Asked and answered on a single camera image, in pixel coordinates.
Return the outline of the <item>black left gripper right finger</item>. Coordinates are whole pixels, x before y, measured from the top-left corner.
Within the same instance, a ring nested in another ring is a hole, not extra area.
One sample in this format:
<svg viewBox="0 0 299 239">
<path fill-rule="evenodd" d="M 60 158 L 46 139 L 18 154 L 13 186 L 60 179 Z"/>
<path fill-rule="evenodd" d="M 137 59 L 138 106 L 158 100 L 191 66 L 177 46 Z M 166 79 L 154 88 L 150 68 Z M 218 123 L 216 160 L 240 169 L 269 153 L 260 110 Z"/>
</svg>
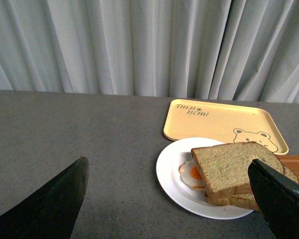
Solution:
<svg viewBox="0 0 299 239">
<path fill-rule="evenodd" d="M 259 159 L 248 167 L 256 203 L 278 239 L 299 239 L 299 184 Z"/>
</svg>

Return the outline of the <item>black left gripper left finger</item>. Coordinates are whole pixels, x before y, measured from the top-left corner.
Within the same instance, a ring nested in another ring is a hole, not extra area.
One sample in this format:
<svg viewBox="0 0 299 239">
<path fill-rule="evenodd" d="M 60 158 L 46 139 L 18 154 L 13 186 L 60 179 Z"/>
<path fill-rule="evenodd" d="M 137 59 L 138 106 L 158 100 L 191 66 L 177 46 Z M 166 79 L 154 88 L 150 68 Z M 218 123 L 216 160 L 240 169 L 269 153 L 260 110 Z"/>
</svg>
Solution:
<svg viewBox="0 0 299 239">
<path fill-rule="evenodd" d="M 88 178 L 89 161 L 80 157 L 0 216 L 0 239 L 69 239 Z"/>
</svg>

